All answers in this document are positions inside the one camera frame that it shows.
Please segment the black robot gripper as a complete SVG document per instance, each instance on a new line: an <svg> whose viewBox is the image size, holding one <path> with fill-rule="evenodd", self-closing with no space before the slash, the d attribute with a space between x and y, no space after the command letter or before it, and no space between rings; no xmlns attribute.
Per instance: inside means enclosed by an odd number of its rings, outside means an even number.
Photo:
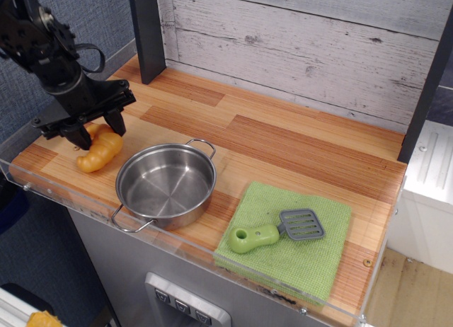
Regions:
<svg viewBox="0 0 453 327"><path fill-rule="evenodd" d="M126 133L121 112L135 102L128 81L96 81L81 70L68 76L38 74L38 80L44 91L54 98L31 120L31 125L46 139L65 137L78 148L89 150L91 136L84 125L100 117L114 133L121 137Z"/></svg>

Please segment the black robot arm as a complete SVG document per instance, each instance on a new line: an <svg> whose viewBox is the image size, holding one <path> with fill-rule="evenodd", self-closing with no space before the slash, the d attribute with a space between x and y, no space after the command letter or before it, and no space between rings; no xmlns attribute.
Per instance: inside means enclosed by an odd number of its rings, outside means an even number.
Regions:
<svg viewBox="0 0 453 327"><path fill-rule="evenodd" d="M114 133L126 132L121 112L135 101L128 81L96 81L79 64L80 50L67 24L38 0L1 0L1 58L36 75L54 101L31 121L46 139L64 137L83 150L91 146L85 123L103 117Z"/></svg>

